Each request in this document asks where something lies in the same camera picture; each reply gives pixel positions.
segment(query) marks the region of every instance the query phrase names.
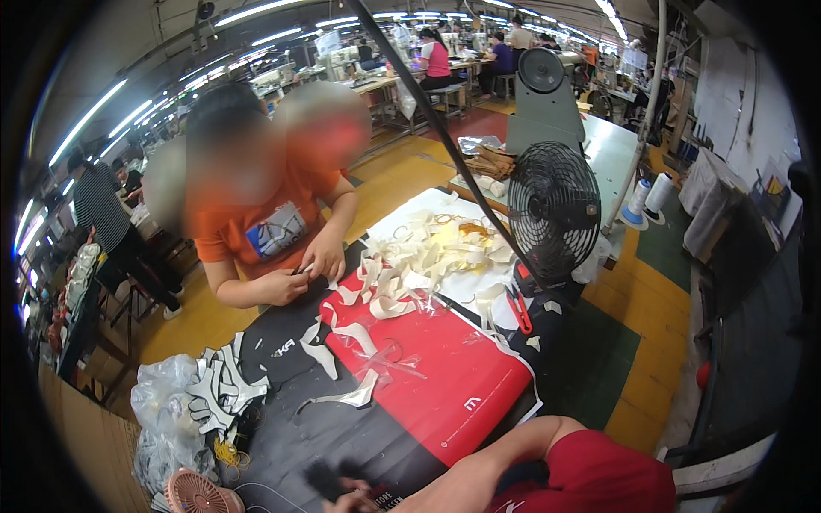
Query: yellow floor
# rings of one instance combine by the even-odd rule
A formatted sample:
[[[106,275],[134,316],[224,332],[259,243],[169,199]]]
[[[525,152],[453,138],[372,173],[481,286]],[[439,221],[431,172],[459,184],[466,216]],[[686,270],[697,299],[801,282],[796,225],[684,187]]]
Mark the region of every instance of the yellow floor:
[[[515,111],[515,103],[486,103],[481,108],[509,113]],[[650,161],[655,172],[672,171],[661,162],[660,149],[653,148]],[[413,135],[365,159],[351,170],[364,183],[357,188],[360,209],[346,240],[354,241],[422,190],[445,185],[454,173],[441,143]],[[630,375],[605,432],[650,453],[663,430],[685,360],[690,296],[636,258],[639,237],[639,232],[627,230],[616,267],[603,271],[582,297],[640,335]],[[157,313],[141,327],[142,363],[178,353],[199,356],[206,346],[228,343],[257,316],[256,309],[220,305],[201,269],[186,279],[185,286],[184,311],[178,318],[165,322]]]

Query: scissors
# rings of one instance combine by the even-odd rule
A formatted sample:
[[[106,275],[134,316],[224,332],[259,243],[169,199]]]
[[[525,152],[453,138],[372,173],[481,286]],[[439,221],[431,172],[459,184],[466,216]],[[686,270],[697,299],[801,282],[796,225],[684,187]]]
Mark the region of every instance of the scissors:
[[[516,316],[516,321],[519,323],[521,332],[525,335],[530,335],[533,332],[533,324],[530,322],[530,316],[527,314],[525,307],[525,298],[513,286],[505,285],[505,292],[507,293],[507,302],[510,303],[511,310]]]

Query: striped shirt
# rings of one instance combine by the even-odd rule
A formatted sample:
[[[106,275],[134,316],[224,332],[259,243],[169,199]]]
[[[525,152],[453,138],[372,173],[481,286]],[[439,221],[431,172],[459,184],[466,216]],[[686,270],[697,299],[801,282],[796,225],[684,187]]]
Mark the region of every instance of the striped shirt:
[[[97,241],[106,253],[122,242],[131,226],[131,218],[117,199],[119,190],[120,184],[105,163],[93,171],[86,169],[74,187],[77,223],[86,230],[97,228]]]

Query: factory floor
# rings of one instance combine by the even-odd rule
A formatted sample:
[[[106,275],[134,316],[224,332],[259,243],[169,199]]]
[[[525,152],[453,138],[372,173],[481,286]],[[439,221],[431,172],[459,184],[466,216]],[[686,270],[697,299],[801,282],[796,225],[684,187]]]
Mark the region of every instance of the factory floor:
[[[458,135],[496,135],[507,131],[515,102],[486,103],[452,118]],[[374,143],[392,134],[379,135]],[[652,148],[655,173],[670,172]],[[352,242],[379,219],[430,187],[444,186],[455,168],[438,138],[407,136],[351,168],[360,209],[347,235]],[[690,262],[681,254],[687,219],[677,195],[663,209],[667,225],[647,231],[627,229],[618,264],[603,270],[585,288],[577,311],[548,351],[552,363],[540,369],[542,414],[570,415],[617,442],[652,453],[670,414],[687,357],[690,323]],[[186,279],[182,314],[164,322],[155,314],[140,326],[140,361],[158,362],[178,353],[199,356],[244,330],[257,309],[230,309],[213,297],[201,268]]]

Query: white thread spool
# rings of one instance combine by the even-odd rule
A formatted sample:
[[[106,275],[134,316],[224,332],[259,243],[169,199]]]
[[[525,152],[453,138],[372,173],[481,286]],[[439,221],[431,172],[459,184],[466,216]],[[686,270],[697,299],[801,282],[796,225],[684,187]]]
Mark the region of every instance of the white thread spool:
[[[667,201],[667,196],[673,187],[672,176],[669,173],[665,172],[658,175],[653,183],[653,188],[650,189],[650,193],[647,195],[647,200],[644,202],[644,212],[653,219],[658,219],[658,211]]]
[[[640,216],[642,209],[644,209],[644,201],[647,199],[647,195],[649,193],[650,182],[643,178],[635,186],[635,189],[633,190],[633,197],[630,198],[630,203],[627,205],[627,209],[630,210],[633,215]]]

